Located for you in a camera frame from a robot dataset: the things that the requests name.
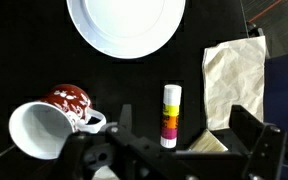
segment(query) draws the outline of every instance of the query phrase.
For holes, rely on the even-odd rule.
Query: glue stick cap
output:
[[[176,146],[176,139],[165,139],[161,137],[161,145],[165,148],[174,148]]]
[[[164,86],[163,103],[172,106],[179,106],[181,103],[182,87],[179,85],[168,84]]]

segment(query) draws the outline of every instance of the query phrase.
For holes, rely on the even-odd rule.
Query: red patterned mug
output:
[[[95,117],[96,124],[87,125]],[[88,95],[70,84],[55,86],[43,98],[18,107],[11,115],[9,131],[14,143],[38,159],[55,159],[68,135],[76,131],[97,133],[105,116],[92,109]]]

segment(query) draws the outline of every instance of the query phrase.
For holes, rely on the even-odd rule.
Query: glue stick label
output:
[[[163,118],[161,136],[165,139],[175,139],[177,137],[179,106],[163,104]]]

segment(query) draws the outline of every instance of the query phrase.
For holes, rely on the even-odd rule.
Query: mug handle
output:
[[[98,122],[96,124],[87,125],[87,123],[90,121],[91,117],[95,117],[95,118],[99,119],[100,122]],[[100,131],[101,127],[106,124],[105,116],[102,113],[95,111],[94,109],[91,109],[90,107],[87,107],[87,109],[86,109],[85,119],[86,119],[86,121],[79,120],[76,122],[76,126],[80,131],[86,131],[86,132],[90,132],[92,134],[95,134],[95,133],[98,133]]]

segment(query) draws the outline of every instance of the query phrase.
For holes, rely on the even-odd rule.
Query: white plate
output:
[[[67,0],[73,23],[98,51],[132,59],[162,47],[176,31],[185,0]]]

